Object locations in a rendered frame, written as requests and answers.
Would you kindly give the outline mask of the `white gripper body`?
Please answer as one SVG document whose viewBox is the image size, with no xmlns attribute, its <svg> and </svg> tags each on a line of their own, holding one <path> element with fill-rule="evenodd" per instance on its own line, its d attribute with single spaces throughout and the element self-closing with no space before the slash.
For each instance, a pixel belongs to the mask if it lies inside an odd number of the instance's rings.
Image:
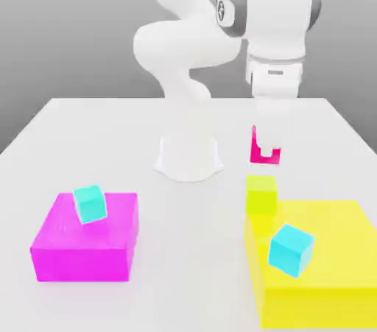
<svg viewBox="0 0 377 332">
<path fill-rule="evenodd" d="M 252 95 L 258 115 L 281 119 L 291 110 L 299 94 L 302 63 L 253 63 Z"/>
</svg>

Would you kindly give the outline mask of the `small crimson cube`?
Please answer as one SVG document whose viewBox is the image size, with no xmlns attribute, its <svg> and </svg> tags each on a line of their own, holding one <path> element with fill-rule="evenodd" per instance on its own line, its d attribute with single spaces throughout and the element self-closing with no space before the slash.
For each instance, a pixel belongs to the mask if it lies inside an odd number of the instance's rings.
<svg viewBox="0 0 377 332">
<path fill-rule="evenodd" d="M 259 164 L 278 165 L 280 163 L 281 148 L 273 149 L 270 156 L 263 156 L 261 148 L 257 144 L 256 126 L 252 128 L 252 139 L 250 149 L 250 162 Z"/>
</svg>

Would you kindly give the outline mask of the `small lime yellow cube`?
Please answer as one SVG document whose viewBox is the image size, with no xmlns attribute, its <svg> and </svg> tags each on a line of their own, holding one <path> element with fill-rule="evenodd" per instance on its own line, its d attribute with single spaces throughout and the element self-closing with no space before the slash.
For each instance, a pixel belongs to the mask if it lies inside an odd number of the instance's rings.
<svg viewBox="0 0 377 332">
<path fill-rule="evenodd" d="M 277 211 L 278 190 L 271 175 L 246 177 L 246 214 L 274 214 Z"/>
</svg>

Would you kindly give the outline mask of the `small cyan cube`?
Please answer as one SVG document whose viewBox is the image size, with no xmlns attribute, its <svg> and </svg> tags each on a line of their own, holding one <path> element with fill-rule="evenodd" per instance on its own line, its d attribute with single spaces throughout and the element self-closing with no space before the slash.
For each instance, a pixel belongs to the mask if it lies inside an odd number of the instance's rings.
<svg viewBox="0 0 377 332">
<path fill-rule="evenodd" d="M 309 265 L 315 237 L 285 224 L 270 240 L 268 264 L 293 278 L 299 278 Z"/>
</svg>

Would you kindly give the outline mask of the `small turquoise cube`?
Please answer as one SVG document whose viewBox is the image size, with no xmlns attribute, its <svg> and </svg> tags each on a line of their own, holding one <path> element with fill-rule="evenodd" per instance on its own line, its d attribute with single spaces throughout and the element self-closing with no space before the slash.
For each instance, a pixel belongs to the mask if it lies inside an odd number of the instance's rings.
<svg viewBox="0 0 377 332">
<path fill-rule="evenodd" d="M 98 185 L 75 189 L 73 195 L 77 215 L 83 225 L 107 217 L 105 195 Z"/>
</svg>

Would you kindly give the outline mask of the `large yellow box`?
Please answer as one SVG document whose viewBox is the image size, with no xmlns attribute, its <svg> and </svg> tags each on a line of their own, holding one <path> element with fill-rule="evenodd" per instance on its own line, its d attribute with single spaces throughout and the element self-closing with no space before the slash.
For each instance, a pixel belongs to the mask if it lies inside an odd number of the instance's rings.
<svg viewBox="0 0 377 332">
<path fill-rule="evenodd" d="M 285 224 L 314 236 L 299 278 L 268 264 Z M 245 217 L 244 245 L 262 328 L 377 332 L 377 230 L 357 202 L 280 201 L 274 215 Z"/>
</svg>

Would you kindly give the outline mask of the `large magenta box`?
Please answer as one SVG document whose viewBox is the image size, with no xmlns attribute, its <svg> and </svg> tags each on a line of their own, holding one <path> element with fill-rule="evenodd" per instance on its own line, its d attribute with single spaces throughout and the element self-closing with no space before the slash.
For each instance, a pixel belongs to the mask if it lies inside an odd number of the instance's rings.
<svg viewBox="0 0 377 332">
<path fill-rule="evenodd" d="M 136 193 L 106 193 L 108 216 L 81 224 L 71 193 L 58 194 L 31 247 L 40 282 L 127 282 L 138 237 Z"/>
</svg>

